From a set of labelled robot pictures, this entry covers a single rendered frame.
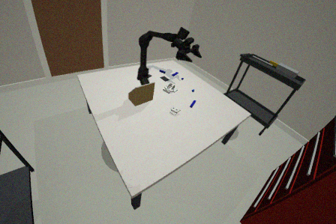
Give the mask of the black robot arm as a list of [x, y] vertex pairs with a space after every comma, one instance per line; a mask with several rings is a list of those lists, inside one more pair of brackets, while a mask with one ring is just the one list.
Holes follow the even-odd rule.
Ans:
[[[164, 40], [172, 42], [171, 46], [177, 48], [181, 43], [182, 46], [185, 48], [185, 46], [191, 46], [191, 44], [194, 42], [194, 39], [192, 37], [185, 39], [189, 35], [189, 33], [190, 32], [188, 30], [185, 30], [184, 28], [181, 27], [178, 30], [178, 34], [147, 31], [145, 34], [139, 37], [139, 46], [141, 48], [141, 59], [140, 59], [140, 68], [138, 70], [136, 79], [140, 81], [141, 85], [149, 84], [149, 80], [147, 79], [149, 69], [146, 67], [146, 57], [147, 57], [147, 48], [149, 47], [149, 42], [152, 40], [152, 38], [161, 37]], [[184, 41], [182, 42], [181, 40], [183, 39]]]

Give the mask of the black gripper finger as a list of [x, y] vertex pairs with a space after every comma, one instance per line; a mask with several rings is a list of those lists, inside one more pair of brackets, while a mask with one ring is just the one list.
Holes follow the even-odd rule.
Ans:
[[183, 53], [181, 54], [180, 61], [189, 61], [189, 62], [191, 62], [191, 63], [192, 63], [192, 61], [191, 61], [190, 57], [187, 55], [187, 53], [186, 53], [186, 52], [183, 52]]
[[197, 57], [199, 57], [199, 58], [202, 58], [202, 56], [201, 56], [201, 54], [200, 54], [200, 52], [199, 52], [199, 47], [197, 47], [197, 48], [195, 49], [193, 55], [195, 55], [195, 56], [197, 56]]

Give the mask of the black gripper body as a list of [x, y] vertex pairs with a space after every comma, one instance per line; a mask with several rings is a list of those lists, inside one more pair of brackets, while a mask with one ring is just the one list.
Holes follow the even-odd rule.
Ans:
[[177, 60], [180, 60], [180, 58], [181, 58], [183, 52], [186, 52], [187, 54], [188, 54], [189, 52], [194, 53], [194, 51], [195, 51], [195, 49], [196, 49], [197, 47], [200, 47], [200, 45], [198, 45], [198, 44], [193, 45], [193, 46], [192, 46], [192, 49], [190, 49], [190, 46], [185, 46], [185, 48], [184, 48], [184, 47], [182, 46], [182, 43], [180, 43], [180, 44], [178, 45], [178, 52], [177, 52], [177, 54], [176, 54], [176, 59], [177, 59]]

